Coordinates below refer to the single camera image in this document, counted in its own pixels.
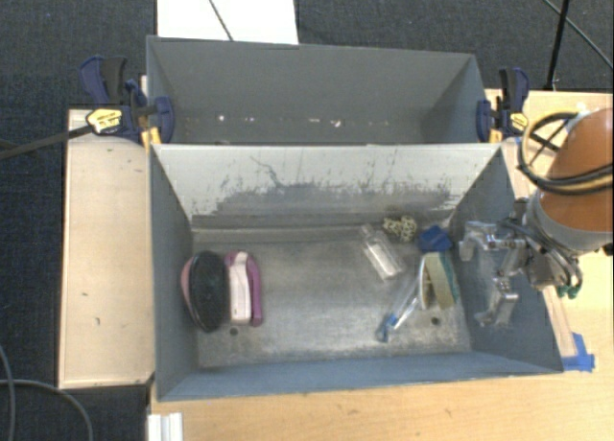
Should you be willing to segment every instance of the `black microphone stand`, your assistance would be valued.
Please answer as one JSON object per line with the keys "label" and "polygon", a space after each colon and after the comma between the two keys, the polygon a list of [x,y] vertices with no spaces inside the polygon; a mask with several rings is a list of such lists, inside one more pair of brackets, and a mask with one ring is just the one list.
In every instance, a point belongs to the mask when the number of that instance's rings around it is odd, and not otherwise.
{"label": "black microphone stand", "polygon": [[563,38],[563,30],[565,28],[565,22],[567,21],[567,11],[569,10],[569,2],[571,0],[563,0],[563,6],[560,9],[560,16],[558,18],[558,27],[556,29],[555,46],[553,48],[553,55],[550,59],[550,70],[548,71],[548,79],[546,80],[545,90],[555,89],[555,69],[556,62],[558,61],[558,51],[560,50],[560,43]]}

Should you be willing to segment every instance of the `gray bin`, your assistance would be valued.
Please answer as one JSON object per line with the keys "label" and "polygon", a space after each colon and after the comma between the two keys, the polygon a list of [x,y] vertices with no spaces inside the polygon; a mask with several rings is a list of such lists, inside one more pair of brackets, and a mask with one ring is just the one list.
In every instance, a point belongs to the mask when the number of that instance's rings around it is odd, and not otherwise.
{"label": "gray bin", "polygon": [[[498,148],[460,144],[475,137],[484,94],[472,57],[151,37],[148,68],[150,95],[170,95],[177,112],[176,142],[154,146],[150,167],[160,400],[562,370],[543,298],[524,280],[508,327],[474,319],[496,253],[463,263],[452,251],[458,303],[416,312],[389,344],[375,338],[400,283],[382,281],[362,253],[361,224],[409,213],[457,241],[466,221],[512,206]],[[178,277],[205,248],[252,253],[260,327],[193,325]],[[397,250],[415,265],[415,247]]]}

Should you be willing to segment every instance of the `white plastic piece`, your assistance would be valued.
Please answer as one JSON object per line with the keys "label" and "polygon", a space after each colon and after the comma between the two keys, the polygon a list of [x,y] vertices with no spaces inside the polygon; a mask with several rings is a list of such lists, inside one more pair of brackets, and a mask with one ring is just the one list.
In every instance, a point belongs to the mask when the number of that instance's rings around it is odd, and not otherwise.
{"label": "white plastic piece", "polygon": [[148,441],[183,441],[183,414],[150,414],[147,418]]}
{"label": "white plastic piece", "polygon": [[370,224],[361,227],[363,252],[382,279],[390,279],[407,270],[383,231],[375,231]]}
{"label": "white plastic piece", "polygon": [[228,270],[230,285],[230,323],[248,324],[251,320],[251,298],[246,269],[248,254],[239,252]]}

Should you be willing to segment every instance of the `purple object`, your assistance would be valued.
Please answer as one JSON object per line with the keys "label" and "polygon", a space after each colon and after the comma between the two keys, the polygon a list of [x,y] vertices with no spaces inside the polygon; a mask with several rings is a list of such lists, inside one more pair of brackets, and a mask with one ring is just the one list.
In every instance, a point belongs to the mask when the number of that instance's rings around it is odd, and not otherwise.
{"label": "purple object", "polygon": [[[237,255],[241,251],[244,250],[233,250],[224,257],[224,264],[226,267],[232,267]],[[258,327],[262,324],[260,269],[258,268],[258,265],[256,265],[256,261],[249,253],[246,261],[246,275],[248,276],[249,298],[251,300],[251,320],[249,321],[249,324],[252,327]]]}

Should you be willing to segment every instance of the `small green object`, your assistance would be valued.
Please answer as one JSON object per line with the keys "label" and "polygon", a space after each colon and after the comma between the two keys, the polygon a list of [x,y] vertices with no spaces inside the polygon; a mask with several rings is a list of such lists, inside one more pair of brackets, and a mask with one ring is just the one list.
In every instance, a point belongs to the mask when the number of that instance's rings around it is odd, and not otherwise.
{"label": "small green object", "polygon": [[576,299],[578,297],[578,293],[582,288],[582,284],[576,284],[575,286],[557,286],[556,287],[556,294],[558,295],[559,298],[564,297],[565,295],[567,295],[567,297],[569,299]]}

